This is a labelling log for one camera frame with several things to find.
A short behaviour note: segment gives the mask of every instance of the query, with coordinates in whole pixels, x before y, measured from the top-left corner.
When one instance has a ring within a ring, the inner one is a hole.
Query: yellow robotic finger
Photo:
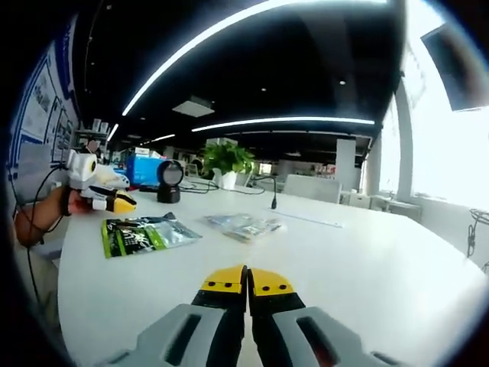
[[[127,192],[117,190],[114,196],[107,199],[107,210],[114,213],[126,213],[136,209],[136,200]]]

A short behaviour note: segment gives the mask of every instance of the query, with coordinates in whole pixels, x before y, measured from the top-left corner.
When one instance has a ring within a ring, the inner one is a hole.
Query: white pillar
[[[409,201],[413,186],[413,127],[411,113],[407,100],[404,81],[399,83],[396,91],[397,115],[400,137],[399,186],[397,199]]]
[[[357,172],[355,170],[355,140],[338,139],[336,141],[336,174],[335,179],[342,184],[342,189],[350,191],[355,188]]]

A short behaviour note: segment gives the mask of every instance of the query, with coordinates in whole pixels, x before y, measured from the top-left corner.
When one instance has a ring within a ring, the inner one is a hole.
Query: blue box
[[[131,185],[158,185],[156,171],[165,158],[130,156],[128,158],[127,177]]]

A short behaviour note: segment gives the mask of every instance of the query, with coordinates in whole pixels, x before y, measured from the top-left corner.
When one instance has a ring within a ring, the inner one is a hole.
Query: ceiling light
[[[234,23],[238,23],[246,18],[251,17],[252,15],[260,14],[264,11],[271,10],[274,8],[279,8],[284,5],[291,4],[308,4],[312,2],[336,2],[337,0],[268,0],[266,2],[262,2],[260,4],[256,4],[251,6],[250,8],[241,10],[236,14],[227,17],[226,19],[221,20],[220,22],[214,24],[210,28],[207,28],[204,32],[193,38],[190,42],[183,45],[175,54],[173,54],[167,61],[165,61],[154,73],[150,76],[150,78],[146,81],[146,83],[138,90],[138,92],[132,97],[131,101],[125,107],[122,115],[126,116],[129,111],[131,111],[132,107],[136,104],[136,102],[141,98],[141,96],[147,91],[147,89],[158,79],[161,74],[167,71],[174,63],[176,63],[183,55],[188,53],[198,44],[201,44],[207,38],[212,35],[222,31],[223,29],[233,25]],[[370,2],[370,3],[378,3],[385,4],[387,0],[343,0],[343,2]]]
[[[156,138],[156,139],[152,140],[151,143],[154,142],[154,141],[159,141],[159,140],[163,140],[163,139],[172,138],[173,136],[175,136],[175,134],[160,136],[159,138]]]
[[[110,132],[110,135],[109,135],[109,136],[108,136],[108,138],[107,138],[107,142],[109,142],[109,141],[110,141],[110,139],[112,139],[112,136],[114,136],[115,131],[118,129],[118,127],[119,127],[119,124],[115,124],[115,125],[114,125],[114,128],[112,128],[112,131]]]
[[[225,128],[227,126],[236,125],[248,125],[248,124],[260,124],[262,122],[296,122],[296,121],[316,121],[316,122],[347,122],[353,124],[374,125],[375,122],[371,120],[360,119],[348,119],[343,117],[273,117],[271,119],[253,119],[244,121],[225,122],[223,124],[203,126],[201,128],[193,128],[192,132],[201,132],[202,130],[209,130],[211,128]]]

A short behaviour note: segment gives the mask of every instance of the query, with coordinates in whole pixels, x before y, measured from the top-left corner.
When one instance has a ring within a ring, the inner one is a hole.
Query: white table
[[[168,211],[203,238],[145,255],[106,259],[101,221],[111,213],[70,220],[60,262],[59,309],[66,347],[80,365],[135,347],[138,334],[177,304],[190,303],[214,270],[237,264],[276,271],[303,302],[321,307],[358,333],[365,351],[377,350],[413,365],[433,365],[463,334],[487,291],[482,272],[453,246],[404,216],[277,195],[224,191],[183,193],[161,204],[135,193],[127,216]],[[277,216],[287,230],[246,245],[200,222],[218,213]],[[261,365],[246,330],[238,365]]]

